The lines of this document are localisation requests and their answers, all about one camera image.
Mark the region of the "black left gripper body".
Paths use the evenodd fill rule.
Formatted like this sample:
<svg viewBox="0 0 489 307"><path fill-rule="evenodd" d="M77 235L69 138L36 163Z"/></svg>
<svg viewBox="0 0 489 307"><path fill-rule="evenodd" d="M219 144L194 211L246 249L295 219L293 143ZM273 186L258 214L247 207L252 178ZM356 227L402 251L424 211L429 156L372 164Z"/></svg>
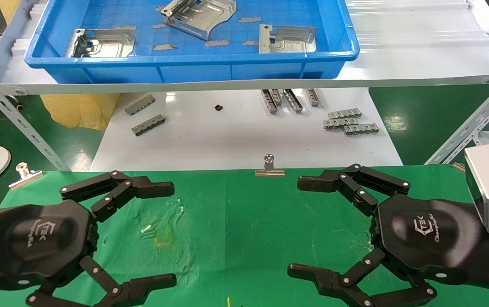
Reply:
<svg viewBox="0 0 489 307"><path fill-rule="evenodd" d="M0 209L0 290L19 291L79 276L79 261L92 256L99 234L90 211L65 200Z"/></svg>

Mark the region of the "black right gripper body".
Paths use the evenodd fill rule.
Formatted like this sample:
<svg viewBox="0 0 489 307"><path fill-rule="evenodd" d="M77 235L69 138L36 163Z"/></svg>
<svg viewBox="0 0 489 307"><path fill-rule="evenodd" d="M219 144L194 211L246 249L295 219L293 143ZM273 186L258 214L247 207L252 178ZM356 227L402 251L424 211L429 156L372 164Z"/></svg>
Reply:
<svg viewBox="0 0 489 307"><path fill-rule="evenodd" d="M375 222L382 265L397 278L483 286L477 253L483 224L473 205L397 194L378 205Z"/></svg>

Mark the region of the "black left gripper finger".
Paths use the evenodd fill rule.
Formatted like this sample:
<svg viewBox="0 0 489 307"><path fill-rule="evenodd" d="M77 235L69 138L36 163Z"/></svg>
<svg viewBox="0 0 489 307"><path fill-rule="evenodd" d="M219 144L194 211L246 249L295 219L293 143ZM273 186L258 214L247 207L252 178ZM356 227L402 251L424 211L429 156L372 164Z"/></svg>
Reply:
<svg viewBox="0 0 489 307"><path fill-rule="evenodd" d="M91 256L86 256L79 261L79 265L98 285L106 292L106 295L95 307L135 307L143 305L151 291L176 286L177 278L173 273L155 275L144 278L133 278L123 284L117 284ZM84 307L74 301L69 301L53 296L57 286L52 282L42 284L26 299L30 307Z"/></svg>
<svg viewBox="0 0 489 307"><path fill-rule="evenodd" d="M104 222L133 198L151 199L174 195L173 182L151 182L147 176L130 177L112 171L61 188L63 200L77 203L103 196L91 207L93 218Z"/></svg>

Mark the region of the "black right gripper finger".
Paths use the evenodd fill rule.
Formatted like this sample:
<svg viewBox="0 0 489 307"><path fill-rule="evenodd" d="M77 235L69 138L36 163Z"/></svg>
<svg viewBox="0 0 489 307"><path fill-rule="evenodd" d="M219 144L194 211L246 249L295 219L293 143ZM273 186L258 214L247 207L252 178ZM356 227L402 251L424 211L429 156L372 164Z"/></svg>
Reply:
<svg viewBox="0 0 489 307"><path fill-rule="evenodd" d="M288 276L314 283L319 295L337 298L349 307L420 307L437 297L437 291L418 275L408 275L410 288L367 295L359 283L386 260L382 249L373 249L346 273L330 269L289 264Z"/></svg>
<svg viewBox="0 0 489 307"><path fill-rule="evenodd" d="M339 192L362 214L375 216L379 201L365 190L365 187L386 196L407 195L410 183L359 164L341 171L326 169L321 175L300 176L298 189L312 192Z"/></svg>

